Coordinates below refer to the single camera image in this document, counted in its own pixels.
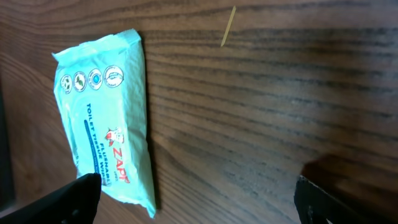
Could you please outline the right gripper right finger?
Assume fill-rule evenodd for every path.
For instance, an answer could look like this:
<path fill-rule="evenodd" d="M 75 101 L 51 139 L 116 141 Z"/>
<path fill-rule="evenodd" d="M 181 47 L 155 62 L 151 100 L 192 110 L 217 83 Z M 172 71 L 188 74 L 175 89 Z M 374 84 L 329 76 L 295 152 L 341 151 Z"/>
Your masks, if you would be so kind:
<path fill-rule="evenodd" d="M 368 211 L 344 203 L 303 175 L 296 182 L 294 204 L 301 223 L 371 223 L 373 220 Z"/>

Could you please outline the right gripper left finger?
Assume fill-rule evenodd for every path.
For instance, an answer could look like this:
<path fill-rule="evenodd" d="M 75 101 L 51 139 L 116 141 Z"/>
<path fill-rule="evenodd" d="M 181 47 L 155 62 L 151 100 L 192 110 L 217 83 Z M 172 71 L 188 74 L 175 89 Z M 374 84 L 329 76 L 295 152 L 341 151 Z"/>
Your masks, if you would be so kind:
<path fill-rule="evenodd" d="M 1 224 L 92 224 L 101 195 L 101 176 L 89 173 L 1 218 Z"/>

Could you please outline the teal snack packet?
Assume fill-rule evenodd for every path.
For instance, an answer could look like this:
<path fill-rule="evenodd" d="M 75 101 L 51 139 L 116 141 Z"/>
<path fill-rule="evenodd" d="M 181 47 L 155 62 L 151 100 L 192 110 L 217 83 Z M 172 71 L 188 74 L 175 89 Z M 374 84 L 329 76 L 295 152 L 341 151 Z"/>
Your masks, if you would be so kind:
<path fill-rule="evenodd" d="M 53 92 L 78 176 L 98 173 L 104 193 L 154 217 L 140 35 L 134 29 L 107 35 L 54 59 Z"/>

